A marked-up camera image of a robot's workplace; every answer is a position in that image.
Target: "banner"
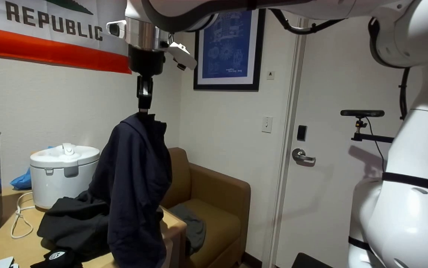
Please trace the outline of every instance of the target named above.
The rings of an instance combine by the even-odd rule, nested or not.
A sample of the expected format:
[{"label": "banner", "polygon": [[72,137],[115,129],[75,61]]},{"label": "banner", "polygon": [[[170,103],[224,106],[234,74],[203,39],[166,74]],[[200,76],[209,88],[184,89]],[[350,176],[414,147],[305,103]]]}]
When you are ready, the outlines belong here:
[{"label": "banner", "polygon": [[0,56],[129,73],[126,45],[105,30],[126,0],[0,0]]}]

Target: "wooden table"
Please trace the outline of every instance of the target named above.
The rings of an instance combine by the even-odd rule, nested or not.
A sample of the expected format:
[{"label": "wooden table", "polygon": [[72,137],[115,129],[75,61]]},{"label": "wooden table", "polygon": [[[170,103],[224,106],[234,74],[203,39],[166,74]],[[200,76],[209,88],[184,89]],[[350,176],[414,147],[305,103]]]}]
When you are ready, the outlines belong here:
[{"label": "wooden table", "polygon": [[[23,192],[2,190],[2,226],[0,228],[0,259],[13,256],[19,268],[29,268],[32,263],[41,262],[42,254],[48,250],[39,246],[41,238],[36,237],[38,223],[42,217],[42,211],[36,208],[25,210],[22,214],[28,220],[34,231],[23,238],[13,240],[10,237],[10,229],[14,220],[13,213],[16,211],[16,201]],[[22,207],[32,205],[32,196],[26,195],[20,201]],[[17,222],[14,234],[23,234],[28,228],[22,220]],[[185,223],[163,210],[161,232],[166,244],[167,256],[164,268],[179,268],[181,256],[184,254],[185,241]],[[83,262],[87,268],[111,268],[115,266],[112,256],[109,253]]]}]

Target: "rice cooker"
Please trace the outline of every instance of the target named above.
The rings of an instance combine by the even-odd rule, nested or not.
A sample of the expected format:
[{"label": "rice cooker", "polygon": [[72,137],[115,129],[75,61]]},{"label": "rice cooker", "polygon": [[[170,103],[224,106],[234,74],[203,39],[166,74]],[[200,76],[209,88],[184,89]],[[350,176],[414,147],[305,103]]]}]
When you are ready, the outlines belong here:
[{"label": "rice cooker", "polygon": [[99,150],[63,143],[31,155],[31,186],[36,208],[48,210],[57,198],[74,198],[88,187]]}]

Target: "picture frame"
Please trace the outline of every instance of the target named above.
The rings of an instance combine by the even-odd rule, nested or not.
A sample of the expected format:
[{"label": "picture frame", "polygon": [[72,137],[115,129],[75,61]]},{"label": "picture frame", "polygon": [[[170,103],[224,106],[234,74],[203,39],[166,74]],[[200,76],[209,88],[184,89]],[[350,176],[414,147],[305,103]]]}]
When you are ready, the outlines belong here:
[{"label": "picture frame", "polygon": [[219,13],[195,33],[194,89],[258,91],[264,10]]}]

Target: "door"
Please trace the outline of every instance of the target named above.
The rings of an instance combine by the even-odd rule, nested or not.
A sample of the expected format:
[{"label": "door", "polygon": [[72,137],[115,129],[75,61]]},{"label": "door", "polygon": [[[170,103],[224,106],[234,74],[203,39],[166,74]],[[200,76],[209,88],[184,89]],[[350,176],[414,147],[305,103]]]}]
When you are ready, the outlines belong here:
[{"label": "door", "polygon": [[[352,141],[355,118],[343,109],[378,109],[374,134],[393,135],[401,120],[401,70],[378,65],[368,51],[368,18],[340,22],[305,37],[289,152],[302,149],[313,167],[289,158],[283,182],[274,263],[289,268],[297,253],[329,266],[346,266],[352,190],[363,177],[380,177],[380,156],[372,141]],[[297,138],[302,125],[304,141]],[[378,144],[386,156],[387,144]]]}]

